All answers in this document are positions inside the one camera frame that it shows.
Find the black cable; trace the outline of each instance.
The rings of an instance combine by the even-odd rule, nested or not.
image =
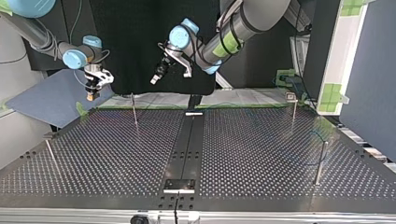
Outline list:
[[[14,61],[9,61],[9,62],[0,62],[0,64],[6,64],[6,63],[17,63],[17,62],[19,62],[19,61],[22,61],[25,57],[27,56],[27,52],[25,52],[24,54],[23,54],[23,56],[21,56],[19,59],[17,59],[17,60],[14,60]]]
[[[231,8],[233,7],[233,4],[235,4],[235,2],[236,2],[236,0],[233,0],[233,1],[231,2],[231,4],[227,7],[226,12],[225,12],[223,18],[221,19],[221,22],[220,22],[220,29],[219,29],[220,43],[221,43],[221,45],[223,46],[224,50],[225,50],[229,55],[231,55],[231,56],[234,56],[236,53],[232,53],[232,52],[231,52],[230,50],[228,50],[228,48],[225,46],[225,44],[224,44],[224,39],[223,39],[223,28],[224,28],[225,18],[227,17],[227,14],[230,12],[230,10],[231,10]],[[233,20],[233,17],[230,18],[230,29],[232,29],[232,28],[231,28],[231,25],[233,25],[232,20]],[[235,34],[233,33],[233,38],[236,40],[236,39],[238,39],[238,36],[235,36]]]
[[[176,198],[176,204],[175,204],[175,210],[174,210],[174,214],[175,214],[175,224],[178,224],[178,217],[177,217],[177,204],[178,204],[178,195]]]
[[[297,53],[297,34],[298,34],[298,20],[300,19],[301,16],[301,11],[302,11],[302,6],[299,7],[298,9],[298,13],[297,13],[297,20],[296,20],[296,26],[295,26],[295,34],[294,34],[294,50],[296,51],[296,61],[297,61],[297,67],[298,67],[298,71],[299,71],[299,76],[296,74],[297,77],[299,77],[301,79],[301,81],[303,82],[304,88],[305,88],[305,92],[308,95],[309,101],[311,102],[311,104],[314,106],[315,110],[318,110],[317,106],[314,104],[311,94],[309,94],[308,88],[305,85],[304,79],[303,79],[303,72],[301,71],[301,67],[300,67],[300,63],[298,60],[298,53]]]
[[[230,30],[231,30],[231,33],[233,34],[233,38],[235,39],[236,44],[238,45],[237,49],[239,51],[242,48],[242,44],[239,41],[238,35],[236,34],[236,31],[235,31],[235,28],[233,27],[233,16],[234,15],[235,15],[235,13],[233,13],[233,15],[230,18]]]

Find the cable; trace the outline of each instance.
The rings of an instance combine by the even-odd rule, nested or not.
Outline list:
[[[9,61],[9,62],[0,62],[0,64],[17,63],[17,62],[19,62],[19,61],[22,61],[26,56],[27,56],[27,52],[25,51],[25,53],[23,54],[23,56],[21,56],[19,59],[14,60],[14,61]]]
[[[78,83],[79,83],[81,86],[83,86],[83,87],[85,87],[85,88],[87,88],[87,89],[90,89],[90,90],[96,90],[96,88],[89,87],[89,86],[85,85],[84,83],[82,83],[82,82],[79,80],[79,78],[77,77],[77,74],[76,74],[76,69],[73,70],[73,73],[74,73],[74,75],[75,75],[76,80],[78,81]]]
[[[106,53],[106,55],[103,56],[102,58],[98,59],[97,61],[94,61],[94,62],[91,62],[91,63],[101,63],[104,59],[106,59],[110,55],[111,51],[109,49],[105,49],[105,50],[102,51],[102,54],[103,53]]]
[[[44,25],[43,22],[41,22],[39,19],[35,19],[38,23],[40,23],[40,25],[43,27],[43,29],[46,30],[47,33],[47,40],[46,43],[41,46],[34,46],[32,44],[30,44],[30,46],[32,47],[32,49],[35,49],[36,51],[40,52],[40,53],[46,53],[49,50],[54,49],[54,54],[53,54],[53,61],[56,61],[58,59],[58,55],[61,54],[61,57],[63,56],[61,51],[59,50],[59,44],[58,40],[56,38],[56,36]]]
[[[76,25],[78,23],[79,17],[81,16],[81,10],[82,10],[82,0],[79,0],[79,9],[78,9],[78,14],[76,16],[76,20],[73,23],[72,29],[70,30],[70,36],[69,36],[69,43],[72,44],[72,37],[74,30],[76,29]]]
[[[301,79],[301,81],[303,82],[304,88],[305,88],[305,92],[308,95],[309,101],[311,102],[312,106],[315,108],[315,111],[318,110],[317,106],[314,104],[311,95],[309,94],[308,88],[305,85],[304,79],[303,79],[303,72],[301,71],[301,67],[300,67],[300,63],[298,60],[298,53],[297,53],[297,34],[298,34],[298,20],[300,19],[301,16],[301,11],[302,11],[302,6],[299,7],[298,9],[298,13],[297,13],[297,20],[296,20],[296,25],[295,25],[295,34],[294,34],[294,50],[296,51],[296,61],[297,61],[297,67],[298,67],[298,71],[299,71],[299,76],[296,75],[297,77],[299,77]]]

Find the metal plate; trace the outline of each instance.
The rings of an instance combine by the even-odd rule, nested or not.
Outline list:
[[[396,175],[326,119],[298,109],[293,120],[292,109],[207,109],[188,125],[183,111],[147,110],[138,126],[132,111],[98,111],[51,142],[56,160],[40,146],[0,171],[0,207],[172,210],[169,166],[196,180],[179,210],[395,214]]]
[[[327,120],[299,109],[293,121],[291,113],[291,108],[207,110],[201,199],[194,207],[359,212],[366,206],[362,211],[396,213],[391,171],[368,154],[362,157],[362,148]],[[320,138],[330,144],[316,187]],[[393,206],[381,208],[377,202]]]
[[[5,174],[0,197],[22,197],[22,206],[64,207],[60,198],[67,198],[77,207],[87,203],[100,207],[101,203],[93,202],[105,199],[104,208],[152,208],[177,141],[183,112],[137,111],[137,116],[136,126],[130,110],[93,113],[51,141],[56,160],[44,149]],[[35,200],[29,202],[23,197]],[[9,205],[6,200],[0,201],[0,205]]]

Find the robotic arm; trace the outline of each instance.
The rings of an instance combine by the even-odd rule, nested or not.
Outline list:
[[[64,61],[71,69],[84,68],[88,82],[85,90],[89,101],[99,96],[99,91],[114,81],[109,71],[104,69],[101,62],[108,56],[104,55],[100,38],[92,35],[84,36],[83,45],[76,47],[64,41],[58,41],[37,18],[44,16],[53,8],[56,0],[6,0],[13,13],[0,11],[0,17],[25,38],[33,49],[48,54],[54,59]]]
[[[185,57],[209,75],[216,73],[251,37],[275,26],[289,4],[290,0],[233,0],[219,19],[218,34],[207,45],[197,36],[199,27],[185,19],[171,31],[169,41],[159,45],[164,54],[151,84],[155,85],[175,63],[186,68],[184,77],[192,77],[191,63]]]

